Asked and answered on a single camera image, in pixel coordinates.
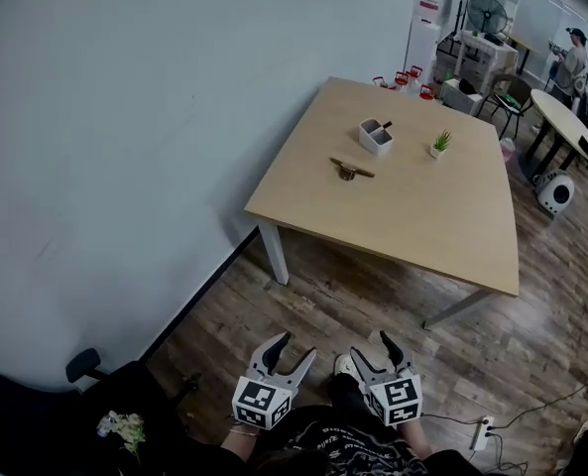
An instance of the wooden floor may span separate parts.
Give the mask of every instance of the wooden floor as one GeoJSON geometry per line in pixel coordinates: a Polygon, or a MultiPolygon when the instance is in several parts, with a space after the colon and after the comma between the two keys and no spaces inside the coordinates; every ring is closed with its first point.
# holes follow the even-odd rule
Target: wooden floor
{"type": "MultiPolygon", "coordinates": [[[[488,116],[486,109],[481,118],[488,116]]],[[[529,127],[535,121],[537,115],[530,113],[522,122],[519,150],[530,144],[529,127]]],[[[495,118],[499,131],[503,122],[495,118]]],[[[552,166],[557,168],[564,155],[562,151],[552,166]]],[[[575,162],[571,166],[576,197],[552,221],[537,207],[516,158],[508,170],[521,295],[496,298],[434,331],[421,329],[423,319],[464,298],[471,287],[286,230],[282,238],[291,281],[283,287],[272,279],[263,244],[256,238],[149,362],[169,395],[184,377],[201,374],[198,392],[179,408],[192,435],[222,440],[234,388],[252,351],[286,330],[293,340],[282,368],[307,348],[318,349],[298,405],[326,402],[324,387],[333,360],[351,346],[383,362],[380,329],[413,351],[425,413],[465,420],[490,415],[504,424],[522,410],[588,382],[588,171],[575,162]]],[[[524,416],[500,431],[503,461],[529,462],[528,475],[553,474],[556,461],[568,457],[571,438],[585,419],[584,392],[524,416]]],[[[455,448],[470,456],[474,426],[436,418],[422,422],[435,449],[455,448]]],[[[495,452],[490,442],[473,463],[490,469],[495,452]]]]}

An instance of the black cap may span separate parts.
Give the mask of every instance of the black cap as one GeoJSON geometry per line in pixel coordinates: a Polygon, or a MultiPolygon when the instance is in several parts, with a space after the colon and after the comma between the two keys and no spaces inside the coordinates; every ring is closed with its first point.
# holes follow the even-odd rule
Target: black cap
{"type": "Polygon", "coordinates": [[[579,38],[582,44],[587,42],[587,36],[585,36],[584,32],[582,32],[582,30],[580,30],[579,28],[568,28],[567,32],[572,36],[579,38]]]}

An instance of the white round appliance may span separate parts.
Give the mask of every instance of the white round appliance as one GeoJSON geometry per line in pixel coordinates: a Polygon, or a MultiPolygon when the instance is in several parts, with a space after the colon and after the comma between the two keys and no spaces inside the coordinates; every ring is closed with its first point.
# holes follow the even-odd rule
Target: white round appliance
{"type": "Polygon", "coordinates": [[[566,208],[574,194],[573,180],[563,170],[543,175],[535,183],[538,204],[552,215],[557,215],[566,208]]]}

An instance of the bracelet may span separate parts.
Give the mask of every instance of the bracelet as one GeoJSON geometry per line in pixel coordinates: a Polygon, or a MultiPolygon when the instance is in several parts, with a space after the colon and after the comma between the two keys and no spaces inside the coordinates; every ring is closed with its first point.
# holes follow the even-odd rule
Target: bracelet
{"type": "Polygon", "coordinates": [[[235,428],[230,428],[230,432],[238,433],[239,435],[247,435],[248,437],[258,437],[258,433],[242,432],[241,430],[236,430],[235,428]]]}

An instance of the potted plant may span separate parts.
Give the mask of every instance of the potted plant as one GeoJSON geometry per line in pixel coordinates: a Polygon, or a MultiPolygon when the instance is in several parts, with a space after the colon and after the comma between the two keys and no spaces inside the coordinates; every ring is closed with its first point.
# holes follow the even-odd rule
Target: potted plant
{"type": "Polygon", "coordinates": [[[443,152],[447,150],[448,145],[450,144],[450,139],[450,133],[448,131],[443,131],[441,134],[439,134],[439,137],[436,138],[434,145],[430,147],[430,154],[436,159],[441,157],[443,152]]]}

